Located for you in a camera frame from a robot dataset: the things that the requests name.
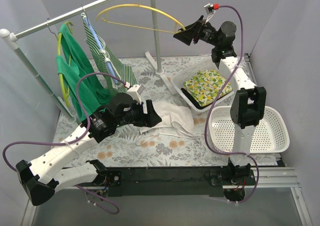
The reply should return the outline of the yellow plastic hanger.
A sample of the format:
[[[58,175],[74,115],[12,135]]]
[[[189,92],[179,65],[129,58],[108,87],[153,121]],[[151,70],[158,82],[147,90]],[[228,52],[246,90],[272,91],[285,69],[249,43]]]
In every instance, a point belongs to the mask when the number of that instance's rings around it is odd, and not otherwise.
[[[141,9],[141,10],[150,11],[152,13],[155,13],[155,16],[162,15],[163,17],[174,22],[174,28],[173,28],[173,30],[165,30],[165,29],[159,29],[156,25],[154,25],[153,27],[145,27],[145,26],[140,26],[140,25],[133,25],[133,24],[128,24],[128,23],[110,21],[109,16],[108,16],[108,12],[113,11],[113,10],[117,10],[117,9]],[[172,35],[176,34],[176,33],[181,33],[186,30],[186,27],[179,20],[177,20],[175,17],[171,16],[170,14],[168,14],[160,9],[157,9],[155,6],[147,6],[147,5],[143,5],[141,3],[123,3],[123,4],[117,4],[114,6],[110,6],[108,8],[105,8],[104,10],[100,11],[96,15],[95,21],[97,22],[98,20],[101,20],[102,22],[107,23],[107,24],[135,28],[135,29],[141,29],[141,30],[146,30],[146,31],[172,34]]]

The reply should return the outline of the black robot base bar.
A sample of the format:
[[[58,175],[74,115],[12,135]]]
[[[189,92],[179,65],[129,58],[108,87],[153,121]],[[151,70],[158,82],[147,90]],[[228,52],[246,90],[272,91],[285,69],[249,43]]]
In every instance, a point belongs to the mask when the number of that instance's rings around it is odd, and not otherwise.
[[[232,178],[227,166],[109,167],[105,176],[110,197],[223,197],[224,189],[241,190],[242,184],[256,183],[252,171],[244,179]]]

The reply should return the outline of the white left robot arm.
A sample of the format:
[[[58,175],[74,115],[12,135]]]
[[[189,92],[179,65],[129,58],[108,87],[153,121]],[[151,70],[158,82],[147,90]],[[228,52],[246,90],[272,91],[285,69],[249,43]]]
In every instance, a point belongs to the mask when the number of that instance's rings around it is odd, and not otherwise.
[[[56,192],[70,186],[92,183],[101,186],[108,178],[107,168],[97,159],[77,167],[65,166],[82,152],[112,136],[118,127],[133,125],[152,128],[162,122],[150,99],[138,102],[119,93],[82,121],[66,139],[42,156],[16,164],[19,181],[34,206],[47,202]]]

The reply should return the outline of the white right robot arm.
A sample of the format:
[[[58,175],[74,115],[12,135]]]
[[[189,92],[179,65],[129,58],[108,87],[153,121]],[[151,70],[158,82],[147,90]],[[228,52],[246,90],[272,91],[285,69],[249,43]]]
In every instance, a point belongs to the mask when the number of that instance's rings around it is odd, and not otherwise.
[[[253,133],[264,117],[267,92],[264,87],[256,86],[240,68],[240,60],[234,51],[236,25],[231,21],[222,23],[215,29],[203,17],[195,23],[180,29],[173,37],[186,45],[196,44],[199,40],[213,45],[211,60],[218,73],[234,90],[234,99],[229,113],[234,123],[232,152],[229,153],[228,165],[220,177],[232,185],[242,183],[250,177],[250,148]]]

